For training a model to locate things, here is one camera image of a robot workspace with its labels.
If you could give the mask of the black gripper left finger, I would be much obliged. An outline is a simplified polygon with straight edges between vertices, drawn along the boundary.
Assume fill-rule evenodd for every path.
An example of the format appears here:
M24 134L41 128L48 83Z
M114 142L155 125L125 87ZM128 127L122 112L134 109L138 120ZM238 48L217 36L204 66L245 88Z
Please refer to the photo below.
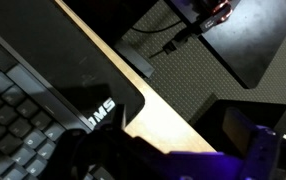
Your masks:
M115 109L114 117L112 120L112 125L120 128L122 130L125 129L126 126L126 106L124 104L118 104Z

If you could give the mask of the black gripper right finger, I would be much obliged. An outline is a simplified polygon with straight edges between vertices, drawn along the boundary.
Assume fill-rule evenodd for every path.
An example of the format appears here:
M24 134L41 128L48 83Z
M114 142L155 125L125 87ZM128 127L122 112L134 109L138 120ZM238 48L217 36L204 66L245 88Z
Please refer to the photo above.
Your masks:
M226 109L222 129L242 156L247 154L251 139L258 130L257 126L235 107Z

